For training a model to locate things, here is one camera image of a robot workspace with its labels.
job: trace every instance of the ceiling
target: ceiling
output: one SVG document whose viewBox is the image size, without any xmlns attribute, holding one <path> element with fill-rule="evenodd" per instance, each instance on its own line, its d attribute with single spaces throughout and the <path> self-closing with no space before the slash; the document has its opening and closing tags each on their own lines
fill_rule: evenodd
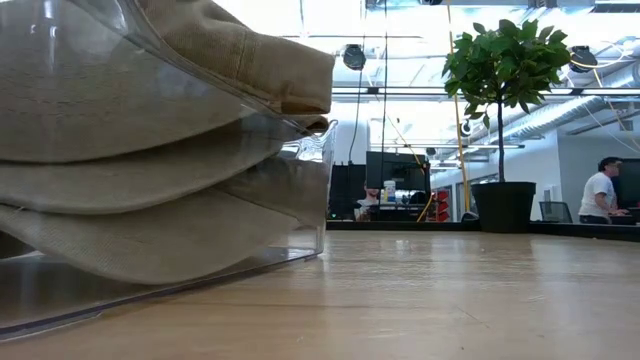
<svg viewBox="0 0 640 360">
<path fill-rule="evenodd" d="M 397 87 L 398 92 L 413 88 L 416 93 L 433 89 L 441 93 L 441 71 L 450 51 L 447 7 L 418 5 L 419 0 L 388 0 L 385 11 L 383 0 L 366 1 L 378 5 L 365 9 L 365 0 L 216 0 L 255 31 L 334 54 L 334 92 L 386 85 Z M 588 45 L 603 66 L 599 69 L 603 78 L 640 59 L 640 1 L 554 1 L 560 7 L 529 7 L 541 3 L 539 0 L 452 0 L 453 5 L 463 6 L 451 7 L 451 29 L 457 37 L 462 32 L 473 33 L 474 22 L 496 28 L 504 18 L 515 23 L 538 19 L 540 27 L 555 25 L 567 33 L 569 46 Z M 364 44 L 368 60 L 362 83 L 360 72 L 346 68 L 340 58 L 348 44 Z M 593 72 L 576 74 L 568 67 L 562 72 L 561 87 L 599 87 Z M 361 97 L 357 105 L 355 93 L 334 96 L 330 117 L 354 121 L 357 115 L 359 121 L 370 121 L 372 143 L 382 141 L 383 100 L 382 95 Z M 456 138 L 455 105 L 445 96 L 389 95 L 386 100 L 386 115 L 397 126 L 387 124 L 385 144 L 401 141 L 399 133 L 409 142 L 447 143 Z M 506 115 L 517 112 L 509 109 Z M 482 130 L 482 125 L 474 126 Z"/>
</svg>

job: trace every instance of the clear plastic bin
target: clear plastic bin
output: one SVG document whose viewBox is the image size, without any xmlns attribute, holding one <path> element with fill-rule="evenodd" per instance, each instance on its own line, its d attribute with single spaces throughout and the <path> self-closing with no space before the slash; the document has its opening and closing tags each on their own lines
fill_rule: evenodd
<svg viewBox="0 0 640 360">
<path fill-rule="evenodd" d="M 323 250 L 334 124 L 201 73 L 127 4 L 0 2 L 0 340 Z"/>
</svg>

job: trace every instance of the table surface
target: table surface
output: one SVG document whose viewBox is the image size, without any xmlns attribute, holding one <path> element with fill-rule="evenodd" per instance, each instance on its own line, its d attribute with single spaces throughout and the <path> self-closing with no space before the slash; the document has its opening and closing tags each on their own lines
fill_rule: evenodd
<svg viewBox="0 0 640 360">
<path fill-rule="evenodd" d="M 2 359 L 637 359 L 640 245 L 329 232 L 319 259 L 0 344 Z"/>
</svg>

